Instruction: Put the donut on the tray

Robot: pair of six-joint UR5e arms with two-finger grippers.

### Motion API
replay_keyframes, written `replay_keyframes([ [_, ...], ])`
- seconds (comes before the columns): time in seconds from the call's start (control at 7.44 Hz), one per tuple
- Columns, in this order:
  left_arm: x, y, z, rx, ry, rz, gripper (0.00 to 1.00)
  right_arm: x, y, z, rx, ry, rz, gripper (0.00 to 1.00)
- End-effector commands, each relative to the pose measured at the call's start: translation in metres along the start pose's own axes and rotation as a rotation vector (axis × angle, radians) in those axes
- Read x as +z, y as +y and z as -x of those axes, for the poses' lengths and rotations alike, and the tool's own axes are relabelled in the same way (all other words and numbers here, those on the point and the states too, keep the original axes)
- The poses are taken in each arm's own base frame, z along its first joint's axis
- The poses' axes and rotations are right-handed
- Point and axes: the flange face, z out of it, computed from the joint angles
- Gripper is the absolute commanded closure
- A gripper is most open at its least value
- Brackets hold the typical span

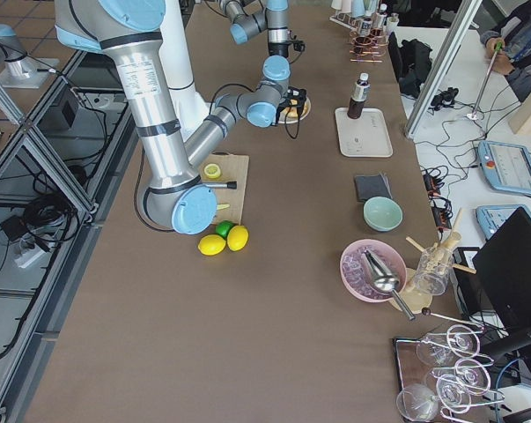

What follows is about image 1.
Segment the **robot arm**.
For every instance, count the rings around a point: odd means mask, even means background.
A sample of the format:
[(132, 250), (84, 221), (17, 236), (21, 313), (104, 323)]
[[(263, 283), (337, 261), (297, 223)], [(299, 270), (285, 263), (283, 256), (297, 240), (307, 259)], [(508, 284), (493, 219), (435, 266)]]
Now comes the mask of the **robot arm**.
[(139, 215), (161, 231), (198, 234), (218, 201), (198, 169), (240, 120), (275, 125), (293, 92), (288, 49), (297, 45), (289, 5), (269, 1), (247, 14), (242, 1), (223, 1), (230, 32), (241, 44), (268, 35), (262, 78), (250, 93), (206, 103), (194, 87), (180, 5), (175, 1), (58, 1), (55, 30), (65, 46), (110, 57), (151, 167), (136, 196)]
[(248, 14), (245, 7), (251, 1), (218, 1), (220, 10), (231, 21), (230, 33), (236, 44), (243, 44), (259, 33), (268, 35), (269, 56), (289, 57), (289, 48), (299, 53), (306, 44), (289, 28), (289, 4), (285, 0), (270, 0), (259, 11)]

